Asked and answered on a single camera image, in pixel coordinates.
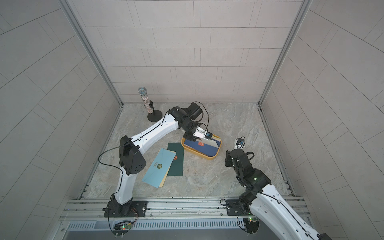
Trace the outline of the light blue envelope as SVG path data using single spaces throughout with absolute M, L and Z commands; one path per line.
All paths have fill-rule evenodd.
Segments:
M 176 152 L 160 149 L 158 155 L 150 165 L 142 181 L 148 185 L 158 188 L 176 156 Z

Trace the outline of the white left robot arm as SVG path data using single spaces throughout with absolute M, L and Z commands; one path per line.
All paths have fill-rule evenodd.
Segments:
M 173 107 L 165 114 L 150 117 L 154 124 L 143 132 L 129 138 L 121 138 L 119 146 L 120 179 L 117 191 L 112 194 L 108 210 L 123 215 L 122 211 L 131 209 L 133 187 L 137 174 L 146 166 L 143 154 L 167 134 L 182 129 L 183 138 L 196 141 L 206 137 L 208 130 L 203 130 L 199 116 L 203 116 L 201 107 L 193 102 L 187 108 Z

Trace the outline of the cream white envelope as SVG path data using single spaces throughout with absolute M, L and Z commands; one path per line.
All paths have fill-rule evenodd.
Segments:
M 210 140 L 204 138 L 197 138 L 196 142 L 198 142 L 198 144 L 202 147 L 211 146 L 214 148 L 219 148 L 221 145 L 221 141 L 218 138 L 214 137 L 212 137 Z

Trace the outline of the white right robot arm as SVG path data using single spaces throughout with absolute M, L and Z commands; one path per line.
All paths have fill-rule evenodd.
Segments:
M 293 210 L 264 172 L 252 166 L 249 155 L 254 153 L 226 151 L 225 166 L 234 169 L 245 188 L 239 196 L 241 211 L 260 219 L 281 240 L 329 240 L 326 233 L 318 233 Z

